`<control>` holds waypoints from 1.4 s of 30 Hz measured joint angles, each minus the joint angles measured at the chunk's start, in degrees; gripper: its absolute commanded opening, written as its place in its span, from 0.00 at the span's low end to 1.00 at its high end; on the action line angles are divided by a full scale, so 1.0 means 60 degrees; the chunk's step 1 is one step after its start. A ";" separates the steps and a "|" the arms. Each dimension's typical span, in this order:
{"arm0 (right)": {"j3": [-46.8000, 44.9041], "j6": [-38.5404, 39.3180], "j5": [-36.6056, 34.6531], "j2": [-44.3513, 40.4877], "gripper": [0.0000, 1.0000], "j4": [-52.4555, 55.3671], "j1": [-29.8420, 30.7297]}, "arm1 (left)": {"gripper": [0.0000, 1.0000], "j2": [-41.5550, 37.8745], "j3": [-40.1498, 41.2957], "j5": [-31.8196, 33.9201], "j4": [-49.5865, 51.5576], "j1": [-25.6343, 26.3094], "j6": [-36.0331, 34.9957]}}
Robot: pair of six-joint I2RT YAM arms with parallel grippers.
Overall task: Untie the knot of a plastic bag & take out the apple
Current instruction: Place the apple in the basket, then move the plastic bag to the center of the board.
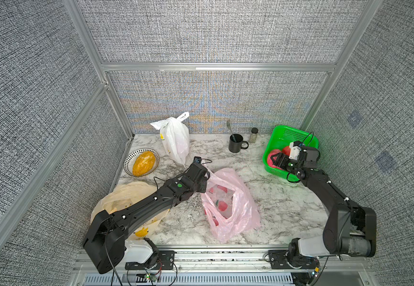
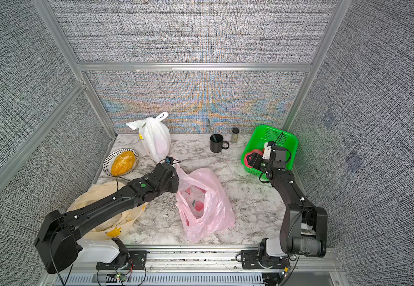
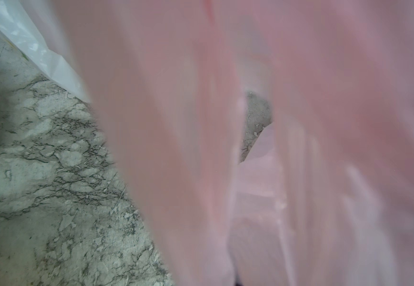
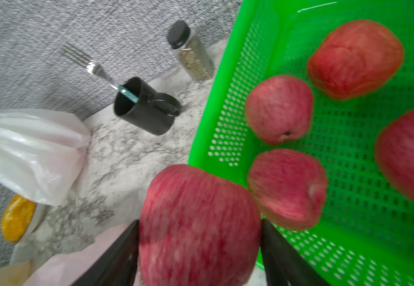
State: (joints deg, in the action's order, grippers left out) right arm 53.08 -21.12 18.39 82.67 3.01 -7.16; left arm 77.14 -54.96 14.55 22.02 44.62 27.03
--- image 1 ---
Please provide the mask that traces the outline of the red apple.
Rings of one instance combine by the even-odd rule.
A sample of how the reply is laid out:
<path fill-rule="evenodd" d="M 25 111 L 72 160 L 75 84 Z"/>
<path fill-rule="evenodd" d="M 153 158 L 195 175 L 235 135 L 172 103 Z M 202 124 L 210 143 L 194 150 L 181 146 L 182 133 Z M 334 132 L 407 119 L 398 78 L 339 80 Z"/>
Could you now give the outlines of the red apple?
<path fill-rule="evenodd" d="M 282 152 L 286 155 L 289 156 L 291 153 L 291 148 L 289 146 L 286 146 L 282 149 Z"/>

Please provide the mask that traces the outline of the white plastic bag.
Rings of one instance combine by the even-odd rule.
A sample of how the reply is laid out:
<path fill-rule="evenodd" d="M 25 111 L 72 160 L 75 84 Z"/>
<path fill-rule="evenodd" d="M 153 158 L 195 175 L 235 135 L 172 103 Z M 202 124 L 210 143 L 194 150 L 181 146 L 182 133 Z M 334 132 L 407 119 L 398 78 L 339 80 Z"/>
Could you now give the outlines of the white plastic bag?
<path fill-rule="evenodd" d="M 177 118 L 169 117 L 150 124 L 159 131 L 167 155 L 174 162 L 183 166 L 185 166 L 186 158 L 190 152 L 190 134 L 188 128 L 183 124 L 189 115 L 189 112 L 184 112 Z"/>

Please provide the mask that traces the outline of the pink plastic bag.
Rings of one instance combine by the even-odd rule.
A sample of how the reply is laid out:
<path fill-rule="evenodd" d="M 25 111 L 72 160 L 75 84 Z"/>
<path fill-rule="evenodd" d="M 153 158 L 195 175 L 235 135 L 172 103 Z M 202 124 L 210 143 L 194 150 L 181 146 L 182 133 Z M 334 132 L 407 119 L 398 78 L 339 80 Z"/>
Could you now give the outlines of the pink plastic bag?
<path fill-rule="evenodd" d="M 221 243 L 260 227 L 258 206 L 244 181 L 231 168 L 210 175 L 201 199 L 210 230 Z"/>

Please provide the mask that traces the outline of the beige plastic bag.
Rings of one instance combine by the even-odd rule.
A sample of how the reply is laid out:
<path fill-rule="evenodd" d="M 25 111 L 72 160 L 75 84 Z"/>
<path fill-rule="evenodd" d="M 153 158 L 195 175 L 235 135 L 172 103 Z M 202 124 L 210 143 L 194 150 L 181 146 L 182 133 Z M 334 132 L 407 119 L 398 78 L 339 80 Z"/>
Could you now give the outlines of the beige plastic bag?
<path fill-rule="evenodd" d="M 142 199 L 145 199 L 149 195 L 153 194 L 156 191 L 154 185 L 149 185 L 145 182 L 137 181 L 131 182 L 129 184 L 117 185 L 115 189 L 103 199 L 101 199 L 95 208 L 93 209 L 90 216 L 90 224 L 92 223 L 95 216 L 105 210 L 109 214 L 112 214 L 116 211 L 130 207 Z M 164 210 L 160 212 L 153 218 L 149 219 L 147 222 L 139 226 L 135 231 L 133 231 L 129 237 L 128 241 L 131 240 L 142 240 L 143 238 L 150 238 L 161 220 L 170 212 L 170 210 Z"/>

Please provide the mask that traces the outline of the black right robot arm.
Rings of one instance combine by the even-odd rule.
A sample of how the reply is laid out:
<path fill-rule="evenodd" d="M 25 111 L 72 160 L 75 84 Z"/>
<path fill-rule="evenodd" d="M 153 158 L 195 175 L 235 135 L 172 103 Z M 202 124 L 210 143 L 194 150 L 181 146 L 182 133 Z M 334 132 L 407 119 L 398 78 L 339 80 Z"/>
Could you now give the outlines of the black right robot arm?
<path fill-rule="evenodd" d="M 328 220 L 321 236 L 295 238 L 289 244 L 289 260 L 348 255 L 372 257 L 377 249 L 377 214 L 362 207 L 334 185 L 318 167 L 321 157 L 315 147 L 302 146 L 297 156 L 283 152 L 270 156 L 272 164 L 298 178 L 322 202 Z"/>

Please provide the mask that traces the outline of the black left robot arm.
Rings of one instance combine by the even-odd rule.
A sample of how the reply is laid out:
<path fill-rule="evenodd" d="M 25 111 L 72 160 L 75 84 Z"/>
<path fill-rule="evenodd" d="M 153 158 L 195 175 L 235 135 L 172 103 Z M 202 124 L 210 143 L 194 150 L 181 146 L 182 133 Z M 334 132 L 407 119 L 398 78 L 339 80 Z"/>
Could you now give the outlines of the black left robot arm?
<path fill-rule="evenodd" d="M 83 248 L 98 273 L 113 270 L 125 256 L 125 240 L 149 219 L 187 201 L 194 193 L 205 193 L 210 173 L 204 165 L 188 169 L 167 180 L 155 193 L 138 203 L 109 214 L 103 210 L 93 219 Z"/>

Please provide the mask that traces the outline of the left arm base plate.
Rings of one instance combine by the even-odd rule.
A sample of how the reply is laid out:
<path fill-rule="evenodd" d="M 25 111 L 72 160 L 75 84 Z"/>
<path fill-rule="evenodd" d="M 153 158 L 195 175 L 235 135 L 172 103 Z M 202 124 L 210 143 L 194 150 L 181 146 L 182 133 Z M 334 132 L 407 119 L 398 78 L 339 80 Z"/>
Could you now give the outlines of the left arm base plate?
<path fill-rule="evenodd" d="M 173 250 L 160 251 L 157 258 L 150 258 L 148 262 L 137 263 L 127 262 L 125 269 L 130 271 L 158 271 L 161 270 L 173 270 L 176 252 Z"/>

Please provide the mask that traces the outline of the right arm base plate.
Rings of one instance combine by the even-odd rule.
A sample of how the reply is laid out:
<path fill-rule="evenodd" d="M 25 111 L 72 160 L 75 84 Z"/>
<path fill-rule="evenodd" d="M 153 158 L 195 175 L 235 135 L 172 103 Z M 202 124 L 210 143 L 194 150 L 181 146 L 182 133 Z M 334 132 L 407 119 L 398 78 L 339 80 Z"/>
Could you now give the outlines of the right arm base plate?
<path fill-rule="evenodd" d="M 269 250 L 268 259 L 272 269 L 311 269 L 319 268 L 319 260 L 314 257 L 291 254 L 288 250 Z"/>

